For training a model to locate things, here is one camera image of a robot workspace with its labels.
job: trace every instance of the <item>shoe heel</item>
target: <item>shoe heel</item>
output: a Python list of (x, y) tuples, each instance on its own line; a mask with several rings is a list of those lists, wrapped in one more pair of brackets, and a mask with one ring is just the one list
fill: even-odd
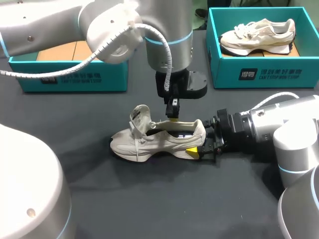
[(289, 54), (291, 47), (290, 44), (285, 46), (264, 46), (263, 50), (274, 54)]

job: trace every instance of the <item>screw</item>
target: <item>screw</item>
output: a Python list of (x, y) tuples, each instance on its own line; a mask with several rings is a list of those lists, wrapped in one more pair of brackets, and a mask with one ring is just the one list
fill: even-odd
[(26, 213), (31, 218), (35, 217), (35, 210), (33, 208), (29, 208), (28, 210), (26, 210)]

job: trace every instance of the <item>box label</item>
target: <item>box label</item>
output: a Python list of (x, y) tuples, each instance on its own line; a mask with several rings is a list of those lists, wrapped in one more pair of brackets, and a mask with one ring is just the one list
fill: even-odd
[(42, 84), (58, 84), (56, 77), (40, 78)]
[(302, 72), (301, 69), (262, 69), (259, 80), (295, 80)]
[(257, 75), (257, 68), (243, 68), (240, 71), (240, 81), (253, 81)]
[(95, 73), (73, 73), (61, 76), (62, 84), (96, 84), (102, 83), (101, 75)]

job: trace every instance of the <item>teal shoe box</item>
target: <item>teal shoe box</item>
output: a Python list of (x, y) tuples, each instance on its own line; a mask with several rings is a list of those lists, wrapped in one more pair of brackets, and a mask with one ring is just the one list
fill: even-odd
[[(38, 53), (11, 57), (14, 72), (46, 73), (73, 67), (81, 61), (36, 61)], [(127, 62), (113, 65), (92, 61), (73, 74), (43, 79), (17, 79), (24, 92), (124, 92), (127, 90)]]
[[(218, 36), (239, 24), (268, 19), (296, 24), (299, 57), (223, 57)], [(210, 8), (206, 47), (214, 88), (313, 88), (319, 79), (319, 35), (303, 7)]]

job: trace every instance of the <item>shoe insole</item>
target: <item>shoe insole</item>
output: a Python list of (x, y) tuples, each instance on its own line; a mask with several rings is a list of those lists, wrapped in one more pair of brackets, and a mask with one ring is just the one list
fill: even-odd
[[(151, 129), (146, 132), (147, 136), (156, 134), (158, 132), (163, 131), (162, 129)], [(168, 131), (168, 133), (175, 138), (188, 138), (193, 136), (193, 131)]]

